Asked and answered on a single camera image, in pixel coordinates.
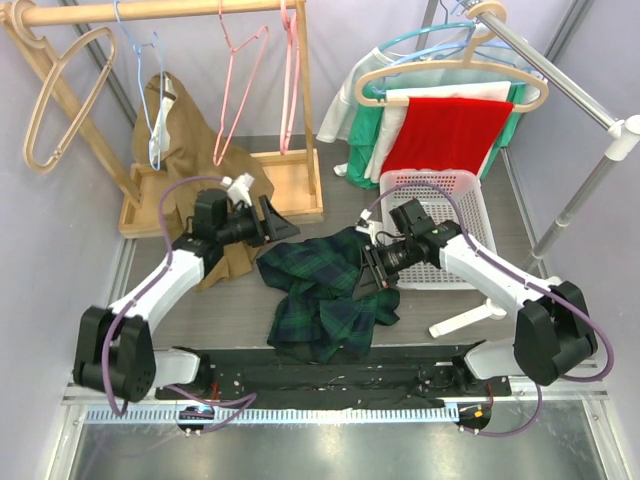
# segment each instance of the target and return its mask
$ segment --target plaid shirt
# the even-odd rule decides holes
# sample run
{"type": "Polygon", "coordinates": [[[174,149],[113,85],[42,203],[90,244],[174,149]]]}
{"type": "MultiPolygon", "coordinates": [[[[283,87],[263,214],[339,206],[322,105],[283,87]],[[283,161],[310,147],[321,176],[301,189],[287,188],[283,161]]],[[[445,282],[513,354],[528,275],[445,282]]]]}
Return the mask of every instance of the plaid shirt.
{"type": "Polygon", "coordinates": [[[258,258],[264,282],[288,292],[276,308],[269,345],[319,363],[327,363],[341,345],[356,354],[369,352],[374,324],[398,321],[400,293],[386,289],[351,299],[367,243],[366,235],[349,227],[331,237],[279,243],[258,258]]]}

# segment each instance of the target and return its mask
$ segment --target wooden shelf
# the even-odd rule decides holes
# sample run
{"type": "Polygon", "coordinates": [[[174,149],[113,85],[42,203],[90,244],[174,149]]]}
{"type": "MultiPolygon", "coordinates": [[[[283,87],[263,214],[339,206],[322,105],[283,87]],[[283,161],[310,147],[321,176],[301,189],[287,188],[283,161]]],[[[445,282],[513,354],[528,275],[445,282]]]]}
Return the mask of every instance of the wooden shelf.
{"type": "MultiPolygon", "coordinates": [[[[275,188],[271,203],[290,222],[301,225],[323,221],[322,186],[320,176],[315,178],[315,193],[309,188],[309,169],[306,150],[293,150],[286,155],[279,152],[252,154],[275,188]]],[[[313,150],[314,172],[318,172],[318,152],[313,150]]],[[[125,197],[120,213],[120,232],[126,238],[159,237],[158,203],[161,195],[171,186],[166,172],[157,172],[149,166],[134,164],[131,179],[140,189],[141,207],[135,208],[125,197]]],[[[167,225],[179,226],[180,216],[170,195],[164,205],[167,225]]]]}

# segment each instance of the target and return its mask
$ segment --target white wall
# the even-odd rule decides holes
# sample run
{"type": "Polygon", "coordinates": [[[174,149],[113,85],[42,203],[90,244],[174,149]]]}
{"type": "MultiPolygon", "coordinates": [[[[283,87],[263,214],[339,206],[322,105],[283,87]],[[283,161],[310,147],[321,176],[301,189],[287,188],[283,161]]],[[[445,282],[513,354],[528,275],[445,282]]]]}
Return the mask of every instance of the white wall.
{"type": "MultiPolygon", "coordinates": [[[[103,0],[81,0],[83,4],[103,0]]],[[[453,7],[454,0],[445,0],[453,7]]],[[[508,23],[533,46],[544,51],[553,37],[571,0],[505,0],[508,23]]],[[[366,53],[422,24],[427,0],[308,0],[307,21],[311,52],[311,89],[313,124],[317,131],[324,114],[345,76],[366,53]]],[[[444,11],[439,8],[435,24],[443,23],[444,11]]],[[[463,17],[452,17],[461,21],[463,17]]],[[[237,135],[274,135],[279,132],[284,79],[285,33],[280,12],[260,12],[225,16],[231,38],[239,44],[257,29],[267,24],[271,37],[258,72],[237,135]]],[[[229,53],[217,16],[173,18],[145,22],[128,22],[137,42],[147,42],[157,31],[164,45],[165,69],[180,78],[202,109],[209,124],[217,131],[227,75],[229,53]]],[[[140,103],[136,84],[137,62],[124,35],[118,31],[122,52],[116,71],[128,90],[134,105],[140,103]]],[[[409,40],[406,47],[415,46],[409,40]]],[[[258,45],[247,47],[236,56],[232,96],[227,125],[232,123],[245,80],[253,68],[258,45]]],[[[159,71],[158,60],[150,49],[145,50],[143,84],[159,71]]],[[[298,115],[296,133],[302,133],[302,115],[298,115]]]]}
{"type": "MultiPolygon", "coordinates": [[[[75,34],[59,27],[51,38],[60,48],[75,34]]],[[[112,281],[122,194],[81,139],[51,173],[27,168],[22,144],[41,82],[4,31],[0,62],[0,477],[28,480],[42,478],[39,463],[50,458],[80,315],[105,301],[112,281]]],[[[97,77],[93,64],[83,57],[69,67],[66,77],[86,93],[97,77]]],[[[91,115],[130,162],[130,128],[109,92],[91,115]]],[[[46,116],[39,159],[48,158],[69,123],[55,102],[46,116]]]]}
{"type": "MultiPolygon", "coordinates": [[[[625,48],[638,44],[640,4],[595,2],[558,66],[619,118],[640,114],[640,64],[625,48]],[[612,16],[611,12],[624,12],[612,16]]],[[[593,169],[610,139],[587,115],[553,89],[549,100],[522,122],[512,142],[513,161],[538,238],[593,169]]],[[[621,438],[638,470],[640,397],[638,272],[640,272],[640,151],[617,165],[554,245],[545,263],[579,285],[592,318],[616,352],[607,389],[624,420],[621,438]]]]}

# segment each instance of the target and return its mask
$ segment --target wooden hanger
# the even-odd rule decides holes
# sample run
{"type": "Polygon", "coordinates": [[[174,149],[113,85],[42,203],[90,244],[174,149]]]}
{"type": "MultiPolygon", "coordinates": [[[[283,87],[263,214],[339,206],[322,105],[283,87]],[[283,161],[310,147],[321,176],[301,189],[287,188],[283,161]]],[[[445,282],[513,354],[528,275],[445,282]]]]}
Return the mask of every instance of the wooden hanger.
{"type": "Polygon", "coordinates": [[[25,43],[34,48],[47,50],[48,55],[52,59],[53,65],[51,67],[51,70],[49,71],[49,74],[47,75],[47,78],[44,80],[42,90],[40,91],[36,106],[33,110],[24,142],[23,154],[24,159],[31,170],[37,173],[47,173],[56,166],[58,160],[60,160],[62,155],[64,155],[64,152],[69,147],[69,144],[73,140],[73,137],[80,129],[82,122],[84,122],[87,115],[89,114],[89,110],[91,110],[91,107],[93,107],[93,104],[100,94],[100,90],[102,89],[105,81],[107,80],[107,77],[109,76],[109,73],[111,72],[117,49],[113,32],[107,27],[100,27],[95,30],[91,30],[79,37],[67,49],[66,52],[58,57],[55,51],[50,48],[50,44],[48,42],[44,41],[43,38],[36,38],[33,35],[33,32],[25,28],[22,24],[22,11],[25,8],[30,8],[32,6],[35,6],[35,4],[31,0],[16,0],[11,6],[11,20],[13,22],[16,33],[25,43]],[[80,52],[89,42],[92,42],[93,40],[104,36],[109,39],[109,42],[111,44],[111,53],[107,58],[107,62],[102,68],[100,75],[98,76],[98,80],[93,86],[93,89],[89,93],[89,96],[85,100],[84,104],[78,111],[78,114],[71,122],[71,126],[62,137],[62,140],[58,144],[58,147],[54,150],[53,155],[51,155],[45,163],[37,162],[33,154],[34,145],[36,143],[36,137],[40,130],[40,124],[42,122],[45,108],[47,106],[47,103],[49,102],[51,94],[53,93],[56,82],[60,78],[64,67],[67,66],[67,64],[78,52],[80,52]]]}
{"type": "MultiPolygon", "coordinates": [[[[491,12],[496,15],[503,22],[507,19],[507,13],[504,6],[500,2],[484,2],[481,4],[472,7],[468,12],[467,16],[472,19],[475,18],[480,13],[491,12]]],[[[394,65],[392,67],[385,67],[379,70],[375,70],[373,72],[367,73],[360,77],[356,82],[355,87],[355,96],[358,102],[361,105],[367,107],[386,107],[386,106],[394,106],[394,107],[406,107],[409,105],[409,97],[400,97],[395,98],[393,100],[377,100],[374,98],[367,98],[363,94],[363,89],[367,86],[367,84],[373,80],[378,78],[383,78],[389,75],[397,75],[399,73],[408,73],[408,72],[419,72],[424,70],[436,70],[436,69],[448,69],[448,70],[483,70],[486,72],[499,73],[501,75],[505,75],[517,80],[522,80],[534,87],[536,87],[540,91],[540,95],[531,103],[527,103],[524,105],[516,105],[513,109],[514,112],[517,113],[525,113],[535,110],[540,105],[544,103],[544,101],[549,96],[549,86],[542,79],[524,72],[522,70],[518,70],[517,68],[510,67],[508,65],[501,65],[497,63],[489,63],[489,62],[479,62],[473,60],[473,54],[478,48],[479,45],[489,41],[494,37],[493,32],[488,32],[484,35],[473,36],[469,40],[469,45],[464,51],[464,57],[462,60],[433,60],[433,61],[424,61],[424,62],[414,62],[407,63],[403,65],[394,65]]]]}

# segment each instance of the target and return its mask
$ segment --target wooden clothes rack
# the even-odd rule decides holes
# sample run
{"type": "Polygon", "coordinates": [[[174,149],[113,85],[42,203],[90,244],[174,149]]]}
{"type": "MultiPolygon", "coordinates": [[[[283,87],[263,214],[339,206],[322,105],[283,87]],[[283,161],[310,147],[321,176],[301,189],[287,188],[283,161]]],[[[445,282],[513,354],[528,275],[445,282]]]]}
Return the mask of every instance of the wooden clothes rack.
{"type": "MultiPolygon", "coordinates": [[[[295,9],[300,48],[300,78],[304,111],[305,149],[252,154],[263,166],[275,190],[274,207],[294,223],[323,220],[322,186],[318,173],[318,154],[313,148],[311,125],[311,78],[307,41],[305,0],[285,0],[288,9],[295,9]]],[[[243,13],[280,10],[281,0],[224,0],[222,12],[243,13]]],[[[147,20],[218,13],[218,0],[151,0],[123,2],[118,6],[123,21],[147,20]]],[[[115,22],[113,3],[60,7],[38,7],[32,0],[15,0],[0,5],[0,22],[36,75],[45,82],[59,55],[46,37],[36,38],[31,27],[115,22]]],[[[88,108],[83,105],[63,78],[58,75],[51,95],[74,122],[88,108]]],[[[155,172],[134,164],[127,173],[90,117],[78,122],[78,133],[88,143],[102,166],[124,193],[120,230],[129,238],[160,235],[156,217],[160,196],[169,180],[166,173],[155,172]]],[[[165,213],[175,209],[166,206],[165,213]]]]}

